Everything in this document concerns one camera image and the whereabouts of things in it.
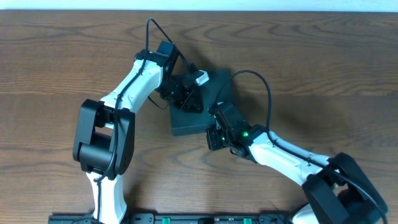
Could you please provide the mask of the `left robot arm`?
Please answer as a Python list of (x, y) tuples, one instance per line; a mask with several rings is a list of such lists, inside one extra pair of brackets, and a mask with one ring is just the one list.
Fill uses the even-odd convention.
[(95, 209), (92, 223), (121, 223), (127, 212), (123, 174), (134, 152), (135, 118), (153, 91), (186, 113), (201, 113), (199, 87), (209, 75), (194, 64), (188, 73), (173, 76), (182, 53), (171, 42), (161, 42), (153, 52), (142, 49), (131, 71), (108, 95), (87, 99), (80, 107), (73, 159), (80, 163), (93, 188)]

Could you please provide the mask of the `black cardboard box with lid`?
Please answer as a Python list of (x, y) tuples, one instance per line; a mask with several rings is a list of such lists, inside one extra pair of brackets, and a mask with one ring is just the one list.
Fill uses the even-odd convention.
[(199, 87), (203, 102), (202, 113), (187, 113), (174, 105), (169, 106), (173, 136), (205, 133), (209, 127), (215, 124), (215, 118), (209, 114), (208, 109), (215, 102), (217, 93), (222, 84), (228, 80), (230, 72), (228, 69), (213, 70), (209, 71), (208, 75), (210, 80)]

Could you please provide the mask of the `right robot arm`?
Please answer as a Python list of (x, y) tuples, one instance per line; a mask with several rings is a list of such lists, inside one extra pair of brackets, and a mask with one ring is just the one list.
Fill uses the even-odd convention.
[(251, 126), (231, 102), (213, 104), (215, 124), (206, 131), (212, 151), (232, 154), (270, 167), (304, 191), (308, 200), (291, 223), (387, 223), (388, 207), (355, 160), (315, 154), (295, 146), (267, 126)]

